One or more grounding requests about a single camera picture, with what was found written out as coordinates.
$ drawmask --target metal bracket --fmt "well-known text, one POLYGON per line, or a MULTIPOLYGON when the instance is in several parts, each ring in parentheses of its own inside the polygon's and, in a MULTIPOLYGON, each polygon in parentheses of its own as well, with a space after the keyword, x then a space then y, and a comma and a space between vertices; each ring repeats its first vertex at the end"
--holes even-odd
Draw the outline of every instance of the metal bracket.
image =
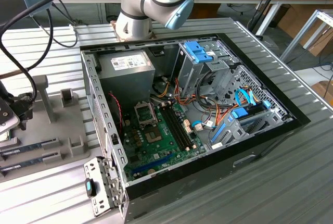
POLYGON ((95 216, 104 214, 123 203, 124 192, 116 167, 111 167, 111 163, 111 159, 95 157, 84 164, 85 176, 89 179, 87 194, 92 200, 95 216), (96 194, 89 194, 90 187, 96 194))

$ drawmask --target connector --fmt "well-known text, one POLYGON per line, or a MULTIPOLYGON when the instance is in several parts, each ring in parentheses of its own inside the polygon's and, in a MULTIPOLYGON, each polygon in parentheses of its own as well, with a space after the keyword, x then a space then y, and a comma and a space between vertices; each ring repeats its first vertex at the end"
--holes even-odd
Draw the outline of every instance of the connector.
POLYGON ((196 125, 194 126, 194 129, 195 129, 196 131, 202 131, 202 130, 203 130, 202 124, 201 124, 201 123, 196 124, 196 125))

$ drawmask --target circuit board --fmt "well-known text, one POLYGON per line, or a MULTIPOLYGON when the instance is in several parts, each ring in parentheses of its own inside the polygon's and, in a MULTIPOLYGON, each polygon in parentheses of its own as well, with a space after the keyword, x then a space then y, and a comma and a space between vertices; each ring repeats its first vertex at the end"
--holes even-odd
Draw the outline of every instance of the circuit board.
MULTIPOLYGON (((153 109, 158 123, 154 126, 145 126, 144 129, 140 129, 134 112, 125 115, 130 121, 127 121, 128 126, 124 127, 123 143, 129 159, 124 168, 129 180, 138 179, 206 152, 200 139, 193 132, 187 133, 191 146, 186 149, 181 148, 162 117, 161 108, 156 106, 153 109)), ((186 120, 179 104, 173 104, 171 109, 179 122, 186 120)))

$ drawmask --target aluminum workbench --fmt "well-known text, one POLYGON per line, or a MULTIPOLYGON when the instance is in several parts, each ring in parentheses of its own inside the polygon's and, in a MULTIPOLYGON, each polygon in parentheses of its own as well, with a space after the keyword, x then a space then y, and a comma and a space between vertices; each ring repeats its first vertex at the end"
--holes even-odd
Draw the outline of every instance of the aluminum workbench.
MULTIPOLYGON (((189 20, 177 31, 157 23, 153 27, 158 38, 226 33, 311 123, 263 159, 132 223, 331 223, 333 109, 238 22, 189 20)), ((116 41, 109 25, 80 26, 78 33, 81 45, 116 41)), ((74 42, 68 27, 56 28, 55 37, 74 42)), ((4 36, 4 44, 23 66, 40 57, 47 40, 40 29, 11 30, 4 36)), ((0 62, 0 73, 15 69, 3 54, 0 62)), ((121 223, 116 210, 95 219, 85 191, 82 165, 101 151, 85 97, 79 46, 64 49, 53 44, 46 59, 30 73, 48 76, 51 95, 66 88, 78 93, 91 156, 0 183, 1 223, 121 223)), ((13 94, 30 90, 23 75, 4 84, 13 94)))

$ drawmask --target sticker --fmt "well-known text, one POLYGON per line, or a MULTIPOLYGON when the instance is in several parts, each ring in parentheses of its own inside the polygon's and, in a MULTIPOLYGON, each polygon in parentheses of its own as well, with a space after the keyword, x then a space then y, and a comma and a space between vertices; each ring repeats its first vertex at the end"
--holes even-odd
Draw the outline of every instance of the sticker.
POLYGON ((2 153, 2 155, 11 155, 11 154, 15 154, 15 153, 20 153, 20 150, 13 150, 7 153, 2 153))
POLYGON ((206 54, 209 55, 209 56, 215 55, 214 51, 208 51, 208 52, 206 52, 206 54))
POLYGON ((222 147, 222 146, 223 146, 222 143, 219 142, 219 143, 216 143, 216 144, 212 145, 212 149, 216 149, 216 148, 222 147))
POLYGON ((115 70, 130 69, 146 66, 146 61, 141 55, 116 57, 111 59, 111 63, 115 70))
POLYGON ((13 170, 13 169, 20 168, 20 167, 21 167, 21 165, 16 165, 16 166, 12 166, 12 167, 9 167, 9 168, 4 168, 4 169, 1 170, 1 172, 13 170))

